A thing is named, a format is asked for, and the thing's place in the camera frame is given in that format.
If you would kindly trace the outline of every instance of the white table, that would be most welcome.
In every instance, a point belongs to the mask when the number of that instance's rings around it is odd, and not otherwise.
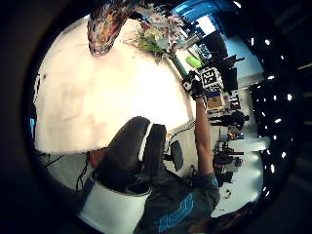
[[[38,150],[74,153],[102,148],[138,115],[171,131],[195,116],[194,101],[172,63],[156,64],[150,54],[121,42],[137,26],[136,20],[127,20],[103,57],[89,52],[86,20],[55,41],[39,70],[41,79],[47,77],[35,102]],[[190,69],[184,59],[181,62]]]

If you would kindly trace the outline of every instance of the person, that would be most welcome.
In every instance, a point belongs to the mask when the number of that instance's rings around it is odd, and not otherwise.
[[[211,117],[209,120],[212,121],[211,123],[212,126],[223,126],[223,127],[235,126],[239,131],[241,131],[244,127],[245,121],[250,120],[250,116],[249,115],[245,116],[242,111],[236,110],[231,114]]]
[[[193,82],[192,97],[196,101],[195,144],[198,173],[191,187],[183,178],[162,166],[153,182],[153,192],[147,198],[136,234],[190,233],[188,230],[211,216],[219,202],[211,150],[210,125],[203,101],[203,87]]]

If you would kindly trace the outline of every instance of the cable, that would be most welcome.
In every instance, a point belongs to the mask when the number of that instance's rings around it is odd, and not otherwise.
[[[65,156],[65,155],[59,156],[56,160],[54,160],[54,161],[52,161],[52,162],[46,164],[45,167],[48,168],[50,165],[54,164],[54,162],[58,161],[58,160],[61,159],[63,156]]]
[[[79,174],[79,176],[78,176],[78,178],[77,178],[77,181],[76,181],[76,192],[78,192],[79,182],[80,182],[80,184],[81,184],[81,187],[84,186],[84,182],[83,182],[83,180],[82,180],[82,177],[83,177],[83,176],[85,175],[85,173],[87,172],[89,162],[90,162],[90,154],[87,153],[86,162],[85,162],[85,167],[84,167],[84,169],[82,170],[81,174]]]
[[[181,131],[175,133],[175,134],[170,138],[170,140],[168,141],[168,145],[167,145],[167,149],[166,149],[165,153],[168,153],[169,147],[170,147],[170,143],[171,143],[172,139],[173,139],[176,135],[178,135],[178,134],[180,134],[180,133],[182,133],[182,132],[185,132],[185,131],[187,131],[187,130],[190,130],[191,128],[194,127],[194,125],[195,125],[195,121],[193,121],[193,122],[187,127],[187,129],[184,129],[184,130],[181,130]]]

